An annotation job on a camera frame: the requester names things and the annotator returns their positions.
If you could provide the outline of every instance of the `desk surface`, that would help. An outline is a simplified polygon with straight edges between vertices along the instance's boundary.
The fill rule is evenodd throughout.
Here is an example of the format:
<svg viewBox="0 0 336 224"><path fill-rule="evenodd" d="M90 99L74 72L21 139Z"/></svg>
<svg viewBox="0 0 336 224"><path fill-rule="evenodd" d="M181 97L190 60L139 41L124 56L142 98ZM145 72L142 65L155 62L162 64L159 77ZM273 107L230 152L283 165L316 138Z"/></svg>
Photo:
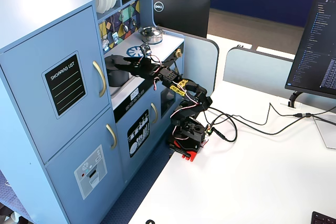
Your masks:
<svg viewBox="0 0 336 224"><path fill-rule="evenodd" d="M278 97L222 82L213 107L264 122L271 102L280 113L316 113L280 105ZM215 115L207 111L209 120ZM200 114L199 121L206 124ZM293 118L270 113L258 127L276 132ZM303 119L276 136L237 123L238 140L213 134L193 163L174 153L130 223L310 223L311 213L336 217L336 151L327 149L313 119ZM228 139L230 123L218 125Z"/></svg>

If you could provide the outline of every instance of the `red base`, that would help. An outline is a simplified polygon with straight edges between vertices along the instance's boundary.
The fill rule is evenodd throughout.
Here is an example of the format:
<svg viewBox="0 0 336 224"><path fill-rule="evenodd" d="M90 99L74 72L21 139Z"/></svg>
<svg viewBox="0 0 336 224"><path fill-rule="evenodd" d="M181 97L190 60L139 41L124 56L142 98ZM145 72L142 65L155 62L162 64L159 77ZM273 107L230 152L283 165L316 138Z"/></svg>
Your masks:
<svg viewBox="0 0 336 224"><path fill-rule="evenodd" d="M179 144L176 142L176 141L174 141L174 144L178 147L178 148L181 148L180 146L179 146ZM186 160L190 160L190 162L192 162L192 161L194 161L194 159L195 159L195 157L196 157L196 152L192 152L192 151L189 151L189 152L187 152L188 154L190 154L191 156L190 157L186 157L185 155L182 155L182 158L185 158Z"/></svg>

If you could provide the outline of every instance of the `monitor screen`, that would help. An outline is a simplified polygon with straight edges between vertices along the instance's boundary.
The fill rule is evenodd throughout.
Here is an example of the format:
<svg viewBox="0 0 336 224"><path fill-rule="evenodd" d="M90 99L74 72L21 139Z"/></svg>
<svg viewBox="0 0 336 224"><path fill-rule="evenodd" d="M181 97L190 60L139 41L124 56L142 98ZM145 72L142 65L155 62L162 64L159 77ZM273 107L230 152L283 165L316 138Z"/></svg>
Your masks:
<svg viewBox="0 0 336 224"><path fill-rule="evenodd" d="M285 88L336 99L336 0L314 0Z"/></svg>

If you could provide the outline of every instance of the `silver pot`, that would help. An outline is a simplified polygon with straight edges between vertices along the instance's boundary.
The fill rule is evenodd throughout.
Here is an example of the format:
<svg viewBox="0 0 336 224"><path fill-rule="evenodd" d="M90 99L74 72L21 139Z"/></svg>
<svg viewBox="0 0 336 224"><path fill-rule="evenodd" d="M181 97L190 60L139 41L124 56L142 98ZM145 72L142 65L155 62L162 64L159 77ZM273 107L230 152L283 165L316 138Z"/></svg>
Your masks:
<svg viewBox="0 0 336 224"><path fill-rule="evenodd" d="M140 28L139 33L141 34L142 41L148 44L157 44L162 41L162 30L157 27Z"/></svg>

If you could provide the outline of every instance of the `gold door handle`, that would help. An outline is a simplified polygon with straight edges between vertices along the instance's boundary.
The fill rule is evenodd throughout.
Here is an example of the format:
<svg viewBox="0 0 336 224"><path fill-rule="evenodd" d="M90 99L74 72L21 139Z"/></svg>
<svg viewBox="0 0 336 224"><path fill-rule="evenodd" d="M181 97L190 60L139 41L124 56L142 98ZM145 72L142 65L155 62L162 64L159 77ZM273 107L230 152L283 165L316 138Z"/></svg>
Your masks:
<svg viewBox="0 0 336 224"><path fill-rule="evenodd" d="M114 149L117 145L117 137L115 135L115 133L113 132L113 129L111 128L111 126L109 126L108 124L106 125L106 128L109 130L109 132L111 133L111 135L113 136L114 139L114 144L111 146L111 149Z"/></svg>
<svg viewBox="0 0 336 224"><path fill-rule="evenodd" d="M106 80L103 71L101 71L99 65L96 63L96 61L93 61L93 66L94 68L98 71L100 78L103 82L103 89L99 92L99 97L102 97L106 91Z"/></svg>
<svg viewBox="0 0 336 224"><path fill-rule="evenodd" d="M154 103L151 103L151 106L152 106L152 108L153 108L153 110L154 110L154 112L155 112L155 120L152 122L152 123L154 124L154 123L156 123L157 120L158 120L158 117L157 117L157 109L156 109Z"/></svg>

